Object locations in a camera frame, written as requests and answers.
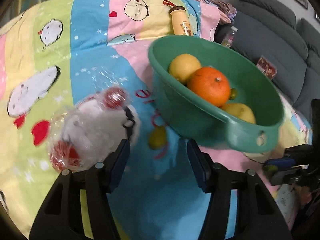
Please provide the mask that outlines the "red fruit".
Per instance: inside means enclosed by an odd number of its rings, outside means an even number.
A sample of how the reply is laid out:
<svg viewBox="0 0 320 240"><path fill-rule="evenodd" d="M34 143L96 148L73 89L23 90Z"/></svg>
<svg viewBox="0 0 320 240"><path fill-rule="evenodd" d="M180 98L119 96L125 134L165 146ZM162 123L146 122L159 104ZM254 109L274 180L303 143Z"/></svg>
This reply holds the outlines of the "red fruit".
<svg viewBox="0 0 320 240"><path fill-rule="evenodd" d="M127 92L121 87L110 87L103 92L103 106L109 109L121 109L126 105Z"/></svg>
<svg viewBox="0 0 320 240"><path fill-rule="evenodd" d="M67 141L56 141L50 149L49 159L52 167L59 172L64 169L75 171L80 167L80 157L73 144Z"/></svg>

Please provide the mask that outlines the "small green fruit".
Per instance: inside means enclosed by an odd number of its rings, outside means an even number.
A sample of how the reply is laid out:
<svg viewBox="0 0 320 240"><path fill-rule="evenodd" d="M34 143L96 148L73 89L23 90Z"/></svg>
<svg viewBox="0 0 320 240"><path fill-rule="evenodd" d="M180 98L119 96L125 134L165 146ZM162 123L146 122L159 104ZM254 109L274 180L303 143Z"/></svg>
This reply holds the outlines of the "small green fruit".
<svg viewBox="0 0 320 240"><path fill-rule="evenodd" d="M164 126L157 126L149 135L148 146L157 150L167 144L167 131Z"/></svg>
<svg viewBox="0 0 320 240"><path fill-rule="evenodd" d="M231 94L230 94L229 99L230 99L230 100L235 100L235 99L236 99L236 97L237 97L237 95L238 95L238 91L237 91L237 89L236 89L236 88L232 88L232 89L231 89Z"/></svg>
<svg viewBox="0 0 320 240"><path fill-rule="evenodd" d="M263 166L263 173L268 180L270 180L277 172L278 172L278 167L276 165Z"/></svg>

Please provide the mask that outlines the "green plastic bowl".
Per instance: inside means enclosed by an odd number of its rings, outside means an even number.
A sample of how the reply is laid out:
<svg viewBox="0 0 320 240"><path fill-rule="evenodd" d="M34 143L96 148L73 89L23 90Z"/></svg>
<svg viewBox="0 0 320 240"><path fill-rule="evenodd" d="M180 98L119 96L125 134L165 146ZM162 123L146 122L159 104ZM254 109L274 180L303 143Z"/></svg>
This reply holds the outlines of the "green plastic bowl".
<svg viewBox="0 0 320 240"><path fill-rule="evenodd" d="M246 153L277 146L284 107L251 61L218 43L178 35L154 40L148 59L155 105L180 136Z"/></svg>

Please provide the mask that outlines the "yellow lemon near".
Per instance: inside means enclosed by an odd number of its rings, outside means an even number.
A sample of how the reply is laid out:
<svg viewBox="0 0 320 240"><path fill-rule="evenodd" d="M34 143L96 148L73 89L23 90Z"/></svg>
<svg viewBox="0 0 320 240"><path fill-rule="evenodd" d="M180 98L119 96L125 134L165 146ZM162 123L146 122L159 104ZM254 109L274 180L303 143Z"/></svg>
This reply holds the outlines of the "yellow lemon near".
<svg viewBox="0 0 320 240"><path fill-rule="evenodd" d="M221 109L242 121L256 124L256 118L253 111L243 103L227 103L224 104Z"/></svg>

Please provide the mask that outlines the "yellow lemon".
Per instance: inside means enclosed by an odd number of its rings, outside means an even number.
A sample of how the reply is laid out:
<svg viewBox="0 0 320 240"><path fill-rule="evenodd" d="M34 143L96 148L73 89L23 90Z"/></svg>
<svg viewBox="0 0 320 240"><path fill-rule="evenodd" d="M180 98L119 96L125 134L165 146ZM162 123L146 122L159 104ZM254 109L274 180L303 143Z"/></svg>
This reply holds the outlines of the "yellow lemon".
<svg viewBox="0 0 320 240"><path fill-rule="evenodd" d="M171 61L168 72L177 81L186 85L192 74L201 67L200 61L195 56L181 54Z"/></svg>
<svg viewBox="0 0 320 240"><path fill-rule="evenodd" d="M227 103L224 104L221 109L242 121L256 124L256 118L253 111L243 103Z"/></svg>

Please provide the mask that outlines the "orange tangerine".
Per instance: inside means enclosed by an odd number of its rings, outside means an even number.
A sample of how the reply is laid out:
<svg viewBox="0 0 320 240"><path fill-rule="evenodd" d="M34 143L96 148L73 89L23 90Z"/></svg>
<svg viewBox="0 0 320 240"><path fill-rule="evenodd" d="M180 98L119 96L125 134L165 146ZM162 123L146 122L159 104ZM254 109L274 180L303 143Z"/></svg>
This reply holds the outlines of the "orange tangerine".
<svg viewBox="0 0 320 240"><path fill-rule="evenodd" d="M231 94L227 77L216 68L209 66L195 71L188 80L187 87L216 107L225 104Z"/></svg>

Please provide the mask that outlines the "red patterned box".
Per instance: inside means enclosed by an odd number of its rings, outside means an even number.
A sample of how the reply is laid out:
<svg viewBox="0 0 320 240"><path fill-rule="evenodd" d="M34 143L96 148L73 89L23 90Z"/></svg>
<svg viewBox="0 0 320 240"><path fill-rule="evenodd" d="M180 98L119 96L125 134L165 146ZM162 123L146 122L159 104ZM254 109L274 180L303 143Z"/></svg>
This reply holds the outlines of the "red patterned box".
<svg viewBox="0 0 320 240"><path fill-rule="evenodd" d="M277 74L276 67L268 61L264 56L261 56L258 60L256 67L270 80L274 79Z"/></svg>

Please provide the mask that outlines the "yellow lemon far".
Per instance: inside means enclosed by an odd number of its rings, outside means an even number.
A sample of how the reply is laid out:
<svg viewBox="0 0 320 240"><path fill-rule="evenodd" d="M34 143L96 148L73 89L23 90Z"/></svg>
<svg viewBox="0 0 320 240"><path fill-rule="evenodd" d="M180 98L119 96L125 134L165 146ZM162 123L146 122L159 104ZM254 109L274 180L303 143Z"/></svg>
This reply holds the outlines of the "yellow lemon far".
<svg viewBox="0 0 320 240"><path fill-rule="evenodd" d="M195 56L181 54L171 61L168 72L177 81L186 85L192 74L201 67L200 61Z"/></svg>

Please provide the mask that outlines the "clear plastic bottle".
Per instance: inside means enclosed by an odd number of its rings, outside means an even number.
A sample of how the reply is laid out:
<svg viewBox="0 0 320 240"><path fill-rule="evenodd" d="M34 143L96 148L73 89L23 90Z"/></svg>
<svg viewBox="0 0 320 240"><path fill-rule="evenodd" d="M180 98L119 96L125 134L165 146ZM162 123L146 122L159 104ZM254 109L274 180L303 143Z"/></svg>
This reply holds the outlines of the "clear plastic bottle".
<svg viewBox="0 0 320 240"><path fill-rule="evenodd" d="M238 31L238 29L236 27L232 26L230 28L229 32L223 38L221 45L224 47L227 47L227 48L231 48L237 31Z"/></svg>

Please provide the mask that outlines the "colourful cartoon blanket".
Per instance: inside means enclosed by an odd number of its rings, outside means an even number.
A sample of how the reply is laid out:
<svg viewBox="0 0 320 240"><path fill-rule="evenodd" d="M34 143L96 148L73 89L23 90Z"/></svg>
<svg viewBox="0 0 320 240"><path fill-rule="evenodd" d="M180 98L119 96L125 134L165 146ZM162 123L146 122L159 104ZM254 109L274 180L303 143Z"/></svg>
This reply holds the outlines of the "colourful cartoon blanket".
<svg viewBox="0 0 320 240"><path fill-rule="evenodd" d="M123 239L194 239L209 197L197 187L184 140L167 128L167 144L148 146L164 125L152 94L150 43L172 34L164 0L51 0L27 10L1 30L1 202L24 237L58 172L49 148L50 122L75 108L115 118L114 150L127 133L124 112L101 108L100 92L112 86L129 94L133 155L121 184L169 183L140 193L133 208L117 214ZM169 0L186 9L195 36L212 40L223 20L218 7L198 0Z"/></svg>

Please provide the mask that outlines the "grey sofa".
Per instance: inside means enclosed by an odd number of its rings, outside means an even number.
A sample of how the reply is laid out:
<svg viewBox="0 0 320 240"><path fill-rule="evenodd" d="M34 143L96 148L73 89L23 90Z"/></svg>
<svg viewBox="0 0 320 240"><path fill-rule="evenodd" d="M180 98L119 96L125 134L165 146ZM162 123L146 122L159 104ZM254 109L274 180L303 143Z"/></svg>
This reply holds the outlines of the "grey sofa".
<svg viewBox="0 0 320 240"><path fill-rule="evenodd" d="M232 49L253 63L267 59L277 70L274 84L311 121L311 102L319 99L319 32L278 0L235 0L234 7L234 22L219 26L215 41L236 27Z"/></svg>

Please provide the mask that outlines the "beige bear bottle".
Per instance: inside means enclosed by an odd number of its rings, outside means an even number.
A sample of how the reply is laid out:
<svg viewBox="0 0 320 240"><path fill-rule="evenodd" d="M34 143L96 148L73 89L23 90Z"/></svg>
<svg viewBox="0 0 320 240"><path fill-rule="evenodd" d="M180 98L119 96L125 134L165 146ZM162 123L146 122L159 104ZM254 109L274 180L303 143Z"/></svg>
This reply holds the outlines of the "beige bear bottle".
<svg viewBox="0 0 320 240"><path fill-rule="evenodd" d="M192 28L186 15L185 7L175 5L169 0L164 0L163 4L170 7L169 14L171 15L174 34L193 36Z"/></svg>

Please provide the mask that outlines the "pile of folded clothes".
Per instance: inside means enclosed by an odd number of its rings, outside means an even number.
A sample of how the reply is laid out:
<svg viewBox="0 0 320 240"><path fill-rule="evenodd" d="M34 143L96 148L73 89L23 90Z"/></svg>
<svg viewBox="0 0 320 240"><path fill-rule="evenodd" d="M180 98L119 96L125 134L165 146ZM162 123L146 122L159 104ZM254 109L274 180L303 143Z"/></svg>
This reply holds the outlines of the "pile of folded clothes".
<svg viewBox="0 0 320 240"><path fill-rule="evenodd" d="M220 11L220 24L230 24L233 23L237 15L237 9L231 5L231 3L225 2L223 0L195 0L205 4L215 6Z"/></svg>

